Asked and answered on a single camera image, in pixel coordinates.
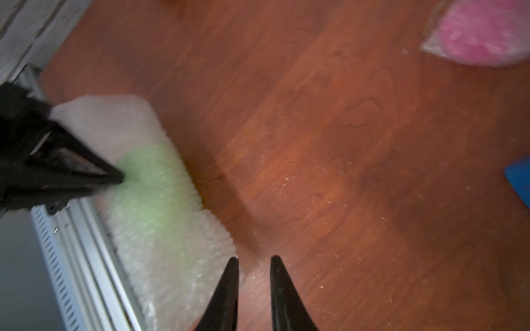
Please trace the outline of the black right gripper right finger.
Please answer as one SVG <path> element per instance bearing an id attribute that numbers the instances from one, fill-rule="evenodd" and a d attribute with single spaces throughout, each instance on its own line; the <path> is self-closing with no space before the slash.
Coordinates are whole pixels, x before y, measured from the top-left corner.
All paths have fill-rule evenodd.
<path id="1" fill-rule="evenodd" d="M 310 318 L 280 256 L 271 258 L 271 317 L 274 331 L 313 330 Z"/>

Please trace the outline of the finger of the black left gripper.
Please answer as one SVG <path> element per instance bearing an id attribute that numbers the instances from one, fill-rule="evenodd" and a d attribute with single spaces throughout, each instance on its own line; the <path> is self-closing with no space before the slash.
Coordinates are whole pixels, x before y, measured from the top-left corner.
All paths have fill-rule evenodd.
<path id="1" fill-rule="evenodd" d="M 57 122 L 1 131 L 1 210 L 45 205 L 60 211 L 76 198 L 123 183 L 108 164 Z"/>

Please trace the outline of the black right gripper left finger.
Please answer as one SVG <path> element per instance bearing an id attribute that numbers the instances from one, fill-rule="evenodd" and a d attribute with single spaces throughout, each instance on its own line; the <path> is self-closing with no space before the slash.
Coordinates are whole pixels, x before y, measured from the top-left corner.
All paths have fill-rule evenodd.
<path id="1" fill-rule="evenodd" d="M 237 257 L 232 257 L 195 331 L 237 330 L 239 282 L 239 260 Z"/>

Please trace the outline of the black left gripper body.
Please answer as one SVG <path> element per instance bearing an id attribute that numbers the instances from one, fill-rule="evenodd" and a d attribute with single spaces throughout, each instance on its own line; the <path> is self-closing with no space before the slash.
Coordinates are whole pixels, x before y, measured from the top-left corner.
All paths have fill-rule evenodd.
<path id="1" fill-rule="evenodd" d="M 51 106 L 11 83 L 1 84 L 1 160 L 49 165 L 44 146 L 52 133 Z"/>

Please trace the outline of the green plastic wine glass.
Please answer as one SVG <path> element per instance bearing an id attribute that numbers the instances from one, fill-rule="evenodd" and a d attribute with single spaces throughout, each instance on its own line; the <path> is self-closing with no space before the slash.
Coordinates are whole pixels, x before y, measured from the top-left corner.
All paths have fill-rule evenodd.
<path id="1" fill-rule="evenodd" d="M 151 143 L 123 154 L 117 166 L 124 183 L 109 190 L 107 203 L 120 258 L 134 268 L 165 252 L 179 267 L 190 268 L 186 236 L 204 207 L 177 149 Z"/>

